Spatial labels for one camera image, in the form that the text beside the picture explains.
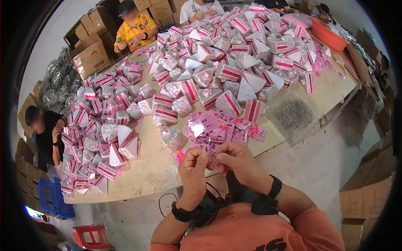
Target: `hand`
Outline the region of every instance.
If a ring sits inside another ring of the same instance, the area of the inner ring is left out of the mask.
[[[216,11],[213,9],[208,9],[206,13],[211,16],[216,15]]]
[[[186,152],[178,166],[183,195],[176,204],[177,208],[191,212],[201,202],[207,189],[205,169],[208,163],[212,163],[212,159],[201,148],[191,148]]]
[[[127,43],[126,42],[119,42],[117,45],[117,48],[122,51],[124,50],[124,48],[127,47]]]
[[[59,126],[60,128],[63,128],[63,127],[66,126],[66,123],[64,122],[64,120],[59,119],[59,120],[57,121],[56,126]]]
[[[277,13],[282,13],[283,14],[283,10],[282,9],[278,9],[278,8],[272,8],[270,9],[271,11],[275,11]]]
[[[133,38],[133,40],[131,40],[131,41],[128,43],[128,45],[129,45],[131,48],[136,48],[136,47],[141,43],[141,40],[142,40],[142,34],[137,35],[137,36],[135,36],[135,37]]]
[[[192,16],[190,18],[190,22],[194,22],[196,20],[201,20],[201,19],[203,19],[203,17],[204,17],[204,13],[203,12],[198,12],[198,13],[196,13],[194,16]]]
[[[226,142],[218,146],[215,158],[221,163],[219,171],[230,168],[241,184],[256,191],[259,189],[256,181],[265,174],[247,146]]]
[[[53,131],[51,132],[51,135],[52,135],[52,139],[53,139],[53,143],[54,144],[56,144],[57,143],[57,141],[58,141],[58,136],[60,135],[60,133],[61,133],[61,128],[60,128],[60,126],[58,126],[58,125],[56,125],[54,128],[53,128]]]

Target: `wooden table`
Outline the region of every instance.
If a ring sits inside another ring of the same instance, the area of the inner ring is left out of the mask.
[[[152,47],[155,44],[156,41],[147,47]],[[149,65],[146,55],[137,57],[133,53],[129,59],[139,61],[140,64],[144,65],[143,78],[139,84],[149,83],[152,88],[159,90],[158,83],[151,81],[151,77],[148,75]],[[337,71],[345,76],[345,79],[342,80],[336,73],[326,69],[322,71],[321,78],[314,76],[315,93],[308,94],[315,101],[316,110],[320,117],[344,100],[358,86],[349,72],[345,72],[334,60],[332,60],[332,64]],[[281,89],[279,95],[283,95],[285,92],[286,89]],[[193,110],[202,111],[203,109],[200,103],[196,102],[193,104]],[[173,127],[182,129],[185,122],[186,118],[179,118],[178,124]],[[259,125],[267,129],[267,135],[264,142],[254,139],[248,140],[248,146],[254,156],[285,141],[285,138],[266,118],[260,119]],[[139,159],[130,161],[126,164],[125,171],[121,176],[117,176],[114,181],[109,181],[109,193],[104,195],[90,189],[84,195],[74,193],[75,198],[72,200],[64,198],[65,203],[102,203],[126,200],[182,185],[177,167],[174,165],[174,153],[164,146],[158,128],[152,123],[152,116],[146,116],[143,122],[136,126],[135,131],[142,143]],[[205,171],[206,176],[215,173],[215,171]]]

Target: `orange shirt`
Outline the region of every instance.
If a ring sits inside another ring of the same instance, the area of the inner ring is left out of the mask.
[[[343,240],[324,211],[309,209],[291,226],[279,215],[255,215],[251,204],[232,204],[219,210],[206,227],[186,235],[180,246],[187,250],[231,251],[344,251]],[[177,251],[169,244],[153,244],[150,251]]]

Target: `red plastic stool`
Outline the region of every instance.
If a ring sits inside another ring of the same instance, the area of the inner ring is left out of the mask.
[[[84,249],[109,249],[109,248],[111,248],[112,245],[107,244],[102,238],[101,231],[104,231],[104,230],[105,230],[105,227],[103,225],[99,225],[99,226],[88,225],[88,226],[72,228],[73,236],[74,236],[74,239],[75,239],[77,245]],[[95,241],[95,237],[92,232],[98,232],[100,242]],[[89,234],[92,242],[87,243],[85,241],[84,233]]]

